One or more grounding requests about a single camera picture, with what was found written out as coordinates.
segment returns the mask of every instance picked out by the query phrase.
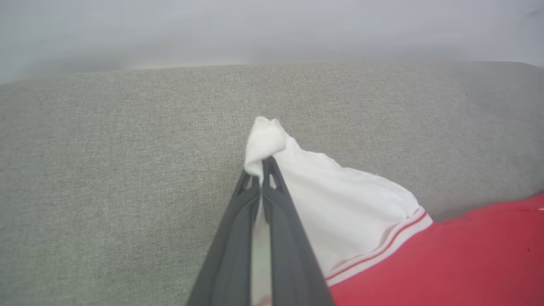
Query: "black tongs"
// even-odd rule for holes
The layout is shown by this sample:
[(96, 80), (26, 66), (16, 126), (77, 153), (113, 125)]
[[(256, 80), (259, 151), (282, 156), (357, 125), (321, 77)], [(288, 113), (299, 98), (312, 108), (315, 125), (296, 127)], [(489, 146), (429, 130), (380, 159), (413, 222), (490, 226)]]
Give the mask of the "black tongs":
[(263, 171), (262, 187), (242, 173), (188, 306), (250, 306), (251, 238), (261, 195), (270, 224), (272, 305), (335, 305), (273, 157), (263, 160)]

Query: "red and white garment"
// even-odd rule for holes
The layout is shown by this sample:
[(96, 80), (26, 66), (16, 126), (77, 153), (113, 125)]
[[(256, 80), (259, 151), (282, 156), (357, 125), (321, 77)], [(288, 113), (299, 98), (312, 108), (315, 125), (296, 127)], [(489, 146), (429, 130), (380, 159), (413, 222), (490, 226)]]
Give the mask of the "red and white garment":
[[(544, 305), (544, 194), (434, 223), (404, 187), (302, 150), (258, 117), (245, 170), (273, 156), (338, 306)], [(270, 304), (269, 228), (259, 212), (252, 305)]]

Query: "striped trim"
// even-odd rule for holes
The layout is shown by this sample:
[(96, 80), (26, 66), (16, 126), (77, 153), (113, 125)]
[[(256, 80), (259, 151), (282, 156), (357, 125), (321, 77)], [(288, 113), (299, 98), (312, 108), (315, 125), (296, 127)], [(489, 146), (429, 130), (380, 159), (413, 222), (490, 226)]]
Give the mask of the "striped trim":
[(393, 254), (413, 235), (432, 224), (431, 217), (420, 207), (409, 219), (398, 224), (381, 247), (365, 255), (355, 257), (327, 274), (328, 286), (336, 285), (360, 272), (378, 264)]

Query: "white background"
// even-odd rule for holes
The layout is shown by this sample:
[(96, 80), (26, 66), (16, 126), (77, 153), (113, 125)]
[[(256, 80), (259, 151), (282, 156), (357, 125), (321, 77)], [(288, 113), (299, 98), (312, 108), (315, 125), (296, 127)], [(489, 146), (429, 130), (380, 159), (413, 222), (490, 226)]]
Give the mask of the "white background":
[(544, 66), (544, 0), (0, 0), (0, 82), (307, 60)]

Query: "gray upholstery fabric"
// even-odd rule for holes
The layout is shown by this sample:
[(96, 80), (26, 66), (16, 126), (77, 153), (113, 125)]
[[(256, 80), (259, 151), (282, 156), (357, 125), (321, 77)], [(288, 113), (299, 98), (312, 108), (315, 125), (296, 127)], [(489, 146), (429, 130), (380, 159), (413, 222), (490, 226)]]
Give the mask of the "gray upholstery fabric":
[(0, 85), (0, 304), (180, 305), (257, 115), (435, 220), (544, 186), (544, 70), (312, 63)]

